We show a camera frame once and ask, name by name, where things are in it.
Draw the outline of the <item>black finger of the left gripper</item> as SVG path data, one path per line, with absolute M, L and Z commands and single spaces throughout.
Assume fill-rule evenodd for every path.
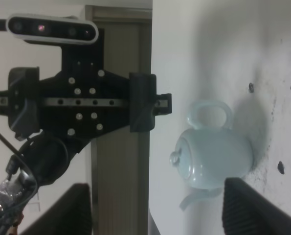
M 130 73 L 130 131 L 149 132 L 155 127 L 154 107 L 157 78 L 153 74 Z
M 15 133 L 38 133 L 39 68 L 13 68 L 8 76 L 8 125 Z

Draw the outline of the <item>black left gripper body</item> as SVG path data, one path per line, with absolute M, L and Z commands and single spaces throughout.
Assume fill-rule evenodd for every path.
M 40 79 L 39 124 L 46 131 L 73 141 L 91 140 L 98 136 L 102 121 L 99 110 L 106 106 L 106 94 L 115 83 L 103 68 L 103 38 L 88 46 L 61 45 L 62 68 L 54 77 Z M 116 103 L 128 99 L 116 98 Z M 154 116 L 172 112 L 171 94 L 157 94 Z M 8 118 L 8 89 L 0 91 L 0 115 Z M 15 133 L 28 138 L 35 133 Z

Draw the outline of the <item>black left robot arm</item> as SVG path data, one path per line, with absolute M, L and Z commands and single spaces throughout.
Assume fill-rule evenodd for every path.
M 92 139 L 129 127 L 149 132 L 155 118 L 172 112 L 171 94 L 157 93 L 153 74 L 128 78 L 106 71 L 104 35 L 88 45 L 29 39 L 60 47 L 62 68 L 40 79 L 39 68 L 13 68 L 8 89 L 0 91 L 0 115 L 19 140 L 11 147 L 7 178 L 0 193 L 0 235 L 6 233 L 42 186 L 53 184 Z

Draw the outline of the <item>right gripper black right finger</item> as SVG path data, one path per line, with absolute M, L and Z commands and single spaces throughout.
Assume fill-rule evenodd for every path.
M 291 235 L 291 217 L 242 179 L 227 178 L 223 229 L 226 235 Z

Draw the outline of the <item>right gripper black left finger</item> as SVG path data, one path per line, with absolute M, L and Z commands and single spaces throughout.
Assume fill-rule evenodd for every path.
M 74 184 L 23 235 L 90 235 L 93 222 L 90 188 Z

